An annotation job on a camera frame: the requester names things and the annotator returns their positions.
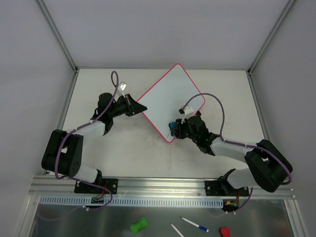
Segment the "blue whiteboard eraser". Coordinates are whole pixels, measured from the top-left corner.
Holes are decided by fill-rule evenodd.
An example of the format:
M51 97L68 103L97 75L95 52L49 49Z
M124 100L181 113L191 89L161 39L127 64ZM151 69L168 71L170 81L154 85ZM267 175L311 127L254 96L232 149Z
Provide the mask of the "blue whiteboard eraser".
M171 122L168 124L170 135L172 137L176 137L176 122Z

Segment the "pink framed whiteboard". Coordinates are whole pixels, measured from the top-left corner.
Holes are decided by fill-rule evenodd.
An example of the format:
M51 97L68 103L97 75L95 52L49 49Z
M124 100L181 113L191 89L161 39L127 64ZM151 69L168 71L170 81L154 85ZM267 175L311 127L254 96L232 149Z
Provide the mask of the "pink framed whiteboard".
M151 125L167 143L175 138L171 136L169 123L180 118L179 109L201 91L181 64L175 64L156 81L138 100L147 107L143 112Z

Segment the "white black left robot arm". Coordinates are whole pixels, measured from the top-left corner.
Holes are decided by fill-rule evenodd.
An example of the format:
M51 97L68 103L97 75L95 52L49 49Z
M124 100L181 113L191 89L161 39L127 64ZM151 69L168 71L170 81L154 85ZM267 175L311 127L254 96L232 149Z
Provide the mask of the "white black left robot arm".
M110 93L100 94L97 108L88 123L73 132L60 129L52 132L41 161L42 168L85 181L86 187L93 193L101 191L101 171L81 162L84 145L106 135L111 130L115 117L131 117L146 110L147 107L136 102L130 94L122 95L117 100Z

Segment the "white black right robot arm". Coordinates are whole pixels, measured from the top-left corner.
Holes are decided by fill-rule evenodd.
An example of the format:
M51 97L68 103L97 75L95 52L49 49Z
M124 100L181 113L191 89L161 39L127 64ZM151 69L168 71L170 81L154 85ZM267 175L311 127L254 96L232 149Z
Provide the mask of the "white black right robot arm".
M169 124L169 129L177 139L192 140L204 154L228 157L247 164L247 168L233 168L219 178L219 187L226 195L255 185L273 193L280 185L288 185L292 181L291 164L269 140L263 139L256 144L225 140L210 132L200 116L179 118Z

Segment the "white marker blue cap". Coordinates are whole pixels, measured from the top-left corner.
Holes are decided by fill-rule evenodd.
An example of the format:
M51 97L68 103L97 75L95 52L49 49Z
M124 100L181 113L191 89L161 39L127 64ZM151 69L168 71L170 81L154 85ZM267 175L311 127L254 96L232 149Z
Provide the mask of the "white marker blue cap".
M189 223L190 225L193 225L193 226L195 226L195 227L197 227L197 228L199 228L199 229L205 231L206 233L209 232L209 229L206 228L206 227L204 227L204 226L201 226L201 225L199 225L199 224L197 224L197 223L195 223L195 222L193 222L193 221L191 221L191 220L188 220L187 218L184 218L184 217L180 217L180 218L181 218L183 221Z

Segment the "white marker red tip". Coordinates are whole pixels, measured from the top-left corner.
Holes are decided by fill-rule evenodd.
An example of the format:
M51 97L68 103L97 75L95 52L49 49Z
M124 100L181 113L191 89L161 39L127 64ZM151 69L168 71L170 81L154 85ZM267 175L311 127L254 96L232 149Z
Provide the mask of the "white marker red tip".
M175 227L175 225L173 225L172 223L170 223L170 225L179 237L184 237L184 235Z

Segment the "green bone shaped toy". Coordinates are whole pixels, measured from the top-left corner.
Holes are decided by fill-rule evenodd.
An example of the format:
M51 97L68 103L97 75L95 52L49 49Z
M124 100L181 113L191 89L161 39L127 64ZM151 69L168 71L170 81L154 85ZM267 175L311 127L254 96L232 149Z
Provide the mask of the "green bone shaped toy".
M130 226L130 230L134 235L139 233L142 229L146 228L148 226L148 221L145 217L142 217L138 222L132 224Z

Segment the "red toy piece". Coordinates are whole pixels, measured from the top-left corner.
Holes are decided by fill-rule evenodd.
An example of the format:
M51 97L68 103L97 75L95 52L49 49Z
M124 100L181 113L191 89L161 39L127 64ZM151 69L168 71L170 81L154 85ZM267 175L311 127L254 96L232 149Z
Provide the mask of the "red toy piece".
M220 233L222 237L231 237L231 231L228 227L221 227Z

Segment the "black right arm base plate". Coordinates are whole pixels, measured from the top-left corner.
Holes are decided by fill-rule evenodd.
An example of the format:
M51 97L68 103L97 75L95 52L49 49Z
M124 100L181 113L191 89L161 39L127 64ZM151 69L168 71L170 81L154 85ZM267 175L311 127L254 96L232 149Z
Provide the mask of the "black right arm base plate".
M235 189L227 181L220 180L205 180L204 189L207 196L215 197L248 197L250 194L248 188Z

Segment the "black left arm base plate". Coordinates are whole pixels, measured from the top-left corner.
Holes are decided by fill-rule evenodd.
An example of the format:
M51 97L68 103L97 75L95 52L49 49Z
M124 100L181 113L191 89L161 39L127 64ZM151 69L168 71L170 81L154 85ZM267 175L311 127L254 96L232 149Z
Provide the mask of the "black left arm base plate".
M113 178L102 178L99 181L96 181L94 185L102 186L107 188L113 195L117 194L118 189L118 179ZM101 194L104 189L97 188L88 184L83 184L82 182L79 185L75 185L74 193L76 194Z

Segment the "aluminium mounting rail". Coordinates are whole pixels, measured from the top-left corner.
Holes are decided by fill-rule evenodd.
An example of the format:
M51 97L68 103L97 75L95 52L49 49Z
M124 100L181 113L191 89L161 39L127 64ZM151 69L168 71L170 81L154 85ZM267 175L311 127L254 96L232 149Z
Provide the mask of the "aluminium mounting rail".
M117 195L120 197L156 198L201 198L206 196L204 179L201 178L144 178L118 177ZM57 180L52 175L34 176L28 194L30 195L72 195L76 181ZM253 188L256 199L296 199L291 186L279 187L268 193L260 187Z

